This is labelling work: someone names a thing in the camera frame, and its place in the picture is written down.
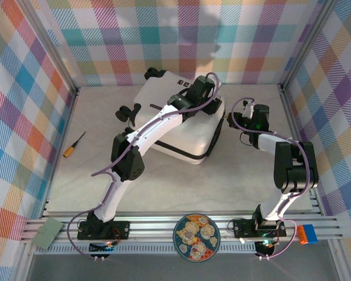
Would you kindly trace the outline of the green card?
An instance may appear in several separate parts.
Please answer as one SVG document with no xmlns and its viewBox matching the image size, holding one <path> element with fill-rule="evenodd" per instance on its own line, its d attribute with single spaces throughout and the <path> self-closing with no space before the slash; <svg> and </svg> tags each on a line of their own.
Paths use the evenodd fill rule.
<svg viewBox="0 0 351 281">
<path fill-rule="evenodd" d="M 63 225 L 64 224 L 62 222 L 54 218 L 48 218 L 46 222 L 37 230 L 36 235 L 32 239 L 32 244 L 42 249 L 48 249 L 58 233 L 61 231 Z"/>
</svg>

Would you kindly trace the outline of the white hard-shell suitcase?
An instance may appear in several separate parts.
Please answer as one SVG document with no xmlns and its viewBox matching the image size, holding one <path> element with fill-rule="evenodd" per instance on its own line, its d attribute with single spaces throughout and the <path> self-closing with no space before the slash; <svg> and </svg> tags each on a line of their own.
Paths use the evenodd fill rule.
<svg viewBox="0 0 351 281">
<path fill-rule="evenodd" d="M 146 82 L 133 100 L 134 108 L 123 105 L 116 111 L 116 117 L 128 123 L 124 135 L 139 129 L 155 117 L 172 95 L 183 89 L 196 89 L 191 80 L 154 67 L 148 68 L 144 78 Z M 225 100 L 217 95 L 207 107 L 167 132 L 152 148 L 185 162 L 199 164 L 211 154 L 219 138 L 224 116 Z"/>
</svg>

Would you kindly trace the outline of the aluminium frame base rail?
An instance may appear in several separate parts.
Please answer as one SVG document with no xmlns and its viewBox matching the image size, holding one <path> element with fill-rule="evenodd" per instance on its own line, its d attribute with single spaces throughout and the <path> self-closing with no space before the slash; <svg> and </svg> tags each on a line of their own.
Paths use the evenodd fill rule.
<svg viewBox="0 0 351 281">
<path fill-rule="evenodd" d="M 65 243 L 73 246 L 79 253 L 82 252 L 79 249 L 81 244 L 90 245 L 89 241 L 79 241 L 77 239 L 77 222 L 71 220 L 71 213 L 66 213 L 61 216 L 51 213 L 44 213 L 42 219 L 30 220 L 27 223 L 22 235 L 21 243 L 25 246 L 25 249 L 30 255 L 34 254 L 34 251 L 38 247 L 32 244 L 33 237 L 36 235 L 39 227 L 41 227 L 46 220 L 51 217 L 64 224 L 51 246 L 56 243 Z M 118 245 L 128 242 L 173 243 L 173 229 L 181 217 L 181 214 L 155 216 L 129 216 L 127 214 L 121 214 L 121 216 L 118 217 L 118 221 L 129 221 L 130 231 L 129 238 L 125 240 L 121 239 Z M 234 237 L 233 232 L 228 230 L 228 222 L 234 217 L 233 214 L 210 214 L 210 217 L 214 222 L 216 222 L 217 227 L 220 230 L 221 243 L 240 242 L 241 244 L 245 244 L 246 242 L 254 243 L 257 240 L 256 238 L 245 238 L 243 240 L 239 240 Z M 296 225 L 312 224 L 319 240 L 340 240 L 343 237 L 340 223 L 336 217 L 321 216 L 310 213 L 291 213 L 285 216 L 285 220 L 287 236 L 280 238 L 280 245 L 284 245 L 285 242 L 291 238 Z"/>
</svg>

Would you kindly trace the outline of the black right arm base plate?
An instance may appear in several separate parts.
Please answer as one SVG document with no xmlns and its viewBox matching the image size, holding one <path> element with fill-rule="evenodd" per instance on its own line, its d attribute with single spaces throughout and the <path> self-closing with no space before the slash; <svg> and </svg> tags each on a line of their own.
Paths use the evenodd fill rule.
<svg viewBox="0 0 351 281">
<path fill-rule="evenodd" d="M 280 220 L 259 225 L 254 219 L 234 219 L 233 232 L 235 238 L 282 238 L 287 236 L 284 222 Z"/>
</svg>

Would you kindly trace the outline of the aluminium side rail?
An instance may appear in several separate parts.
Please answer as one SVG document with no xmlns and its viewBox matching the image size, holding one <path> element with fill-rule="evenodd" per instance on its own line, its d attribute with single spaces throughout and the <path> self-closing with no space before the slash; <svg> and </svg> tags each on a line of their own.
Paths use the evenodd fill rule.
<svg viewBox="0 0 351 281">
<path fill-rule="evenodd" d="M 300 130 L 298 129 L 296 120 L 295 120 L 295 116 L 291 110 L 291 105 L 289 102 L 289 99 L 286 96 L 286 92 L 283 90 L 282 86 L 279 84 L 277 86 L 278 88 L 278 93 L 280 95 L 281 98 L 281 102 L 283 104 L 283 108 L 284 108 L 284 112 L 286 114 L 286 118 L 287 118 L 287 122 L 289 124 L 290 127 L 290 131 L 291 131 L 291 136 L 296 139 L 297 141 L 301 141 L 302 137 L 300 135 Z M 312 204 L 312 210 L 309 211 L 308 213 L 310 214 L 317 214 L 317 215 L 325 215 L 324 214 L 324 210 L 323 210 L 323 206 L 322 204 L 319 202 L 319 194 L 318 194 L 318 190 L 316 188 L 312 188 L 308 190 L 308 197 L 311 200 L 311 204 Z"/>
<path fill-rule="evenodd" d="M 35 215 L 35 218 L 42 218 L 43 216 L 52 181 L 61 160 L 61 150 L 64 147 L 65 141 L 67 139 L 68 130 L 71 125 L 71 120 L 73 118 L 75 105 L 77 103 L 80 90 L 81 87 L 77 87 L 75 91 L 71 93 L 69 107 L 65 107 L 63 114 L 61 115 L 61 120 L 56 127 L 56 131 L 52 135 L 51 144 L 54 148 L 51 150 L 50 163 L 47 164 L 47 167 L 45 169 L 44 187 L 41 187 L 38 193 L 39 209 Z"/>
</svg>

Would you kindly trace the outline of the aluminium frame post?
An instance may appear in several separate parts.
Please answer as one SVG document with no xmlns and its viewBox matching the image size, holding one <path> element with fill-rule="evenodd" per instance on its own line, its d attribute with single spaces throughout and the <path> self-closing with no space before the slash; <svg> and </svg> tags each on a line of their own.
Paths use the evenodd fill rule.
<svg viewBox="0 0 351 281">
<path fill-rule="evenodd" d="M 294 81 L 302 63 L 306 59 L 308 52 L 314 45 L 337 2 L 338 0 L 322 0 L 322 5 L 320 5 L 318 12 L 314 12 L 311 15 L 311 23 L 307 24 L 308 29 L 304 30 L 300 37 L 302 44 L 289 64 L 288 70 L 285 71 L 283 81 L 279 84 L 282 92 L 289 90 L 291 83 Z"/>
<path fill-rule="evenodd" d="M 29 0 L 15 0 L 15 2 L 19 5 L 20 9 L 24 13 L 25 18 L 29 21 L 30 26 L 34 29 L 35 34 L 39 38 L 39 41 L 44 47 L 46 53 L 49 55 L 51 61 L 55 65 L 55 68 L 59 72 L 73 97 L 76 97 L 78 95 L 78 87 L 71 78 L 66 65 L 62 61 L 61 56 L 56 49 L 56 46 L 53 44 L 48 32 L 44 28 L 32 4 Z"/>
</svg>

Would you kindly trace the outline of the orange and blue block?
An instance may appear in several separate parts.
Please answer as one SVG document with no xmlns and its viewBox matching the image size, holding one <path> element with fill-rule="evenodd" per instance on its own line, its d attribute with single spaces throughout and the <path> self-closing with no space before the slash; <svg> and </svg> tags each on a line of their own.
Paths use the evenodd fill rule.
<svg viewBox="0 0 351 281">
<path fill-rule="evenodd" d="M 302 245 L 315 244 L 318 242 L 318 238 L 312 224 L 297 226 L 297 235 Z"/>
</svg>

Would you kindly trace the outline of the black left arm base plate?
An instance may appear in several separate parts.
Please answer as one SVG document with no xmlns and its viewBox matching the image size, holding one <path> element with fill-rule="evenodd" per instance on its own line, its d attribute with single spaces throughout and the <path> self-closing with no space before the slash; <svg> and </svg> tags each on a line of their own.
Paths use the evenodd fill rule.
<svg viewBox="0 0 351 281">
<path fill-rule="evenodd" d="M 78 223 L 78 240 L 115 240 L 128 239 L 129 221 L 110 221 L 105 223 L 81 221 Z"/>
</svg>

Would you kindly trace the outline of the yellow-handled screwdriver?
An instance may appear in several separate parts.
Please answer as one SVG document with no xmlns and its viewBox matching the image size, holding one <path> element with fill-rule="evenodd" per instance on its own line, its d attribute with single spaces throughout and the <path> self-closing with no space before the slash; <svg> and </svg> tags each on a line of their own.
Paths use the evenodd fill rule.
<svg viewBox="0 0 351 281">
<path fill-rule="evenodd" d="M 69 146 L 63 153 L 64 158 L 68 158 L 74 151 L 75 147 L 78 145 L 79 141 L 81 138 L 85 135 L 86 132 L 84 132 L 71 146 Z"/>
</svg>

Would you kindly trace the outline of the round bear-print tin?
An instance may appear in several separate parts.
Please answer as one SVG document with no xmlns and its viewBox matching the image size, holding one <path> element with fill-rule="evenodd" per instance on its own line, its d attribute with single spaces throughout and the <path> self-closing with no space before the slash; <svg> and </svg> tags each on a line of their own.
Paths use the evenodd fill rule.
<svg viewBox="0 0 351 281">
<path fill-rule="evenodd" d="M 183 216 L 173 229 L 173 244 L 184 259 L 202 263 L 212 259 L 221 244 L 217 224 L 203 214 Z"/>
</svg>

